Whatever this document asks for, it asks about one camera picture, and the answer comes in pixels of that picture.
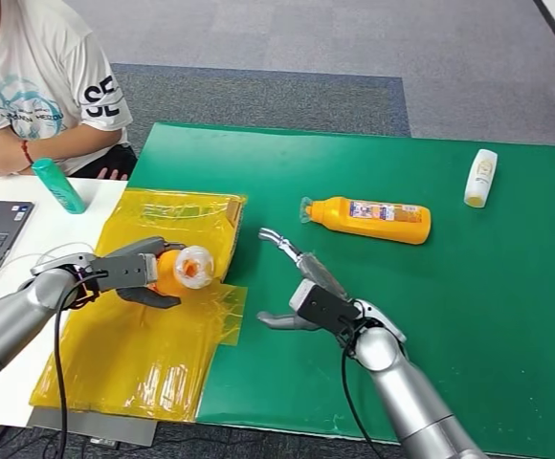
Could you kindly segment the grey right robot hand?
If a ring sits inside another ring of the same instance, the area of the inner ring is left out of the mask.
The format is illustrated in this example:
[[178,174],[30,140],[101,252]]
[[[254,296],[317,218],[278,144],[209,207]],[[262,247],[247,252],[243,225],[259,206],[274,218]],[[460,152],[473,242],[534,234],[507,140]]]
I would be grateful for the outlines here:
[[[268,228],[261,228],[258,236],[261,240],[269,241],[278,249],[290,258],[305,279],[313,281],[330,293],[342,299],[350,297],[335,277],[311,252],[301,251],[283,235]],[[272,315],[268,312],[259,312],[256,318],[260,322],[274,330],[306,330],[316,331],[319,326],[294,315]]]

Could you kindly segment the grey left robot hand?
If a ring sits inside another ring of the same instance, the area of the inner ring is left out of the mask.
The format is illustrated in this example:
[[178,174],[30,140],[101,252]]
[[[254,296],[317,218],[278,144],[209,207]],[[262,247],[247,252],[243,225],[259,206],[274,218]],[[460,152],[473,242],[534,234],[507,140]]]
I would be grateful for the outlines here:
[[[138,240],[116,251],[112,251],[109,253],[107,257],[151,253],[156,258],[158,258],[160,255],[166,251],[182,250],[185,247],[186,245],[185,244],[168,242],[160,236],[153,236]],[[148,287],[117,289],[117,294],[125,301],[143,304],[157,309],[169,309],[181,303],[181,299],[179,297],[161,295]]]

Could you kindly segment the person's left hand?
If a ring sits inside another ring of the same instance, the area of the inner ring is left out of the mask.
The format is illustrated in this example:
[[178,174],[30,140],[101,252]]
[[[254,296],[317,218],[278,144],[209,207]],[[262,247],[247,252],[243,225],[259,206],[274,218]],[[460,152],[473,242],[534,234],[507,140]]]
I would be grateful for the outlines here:
[[30,166],[25,141],[8,127],[0,129],[0,176],[18,174]]

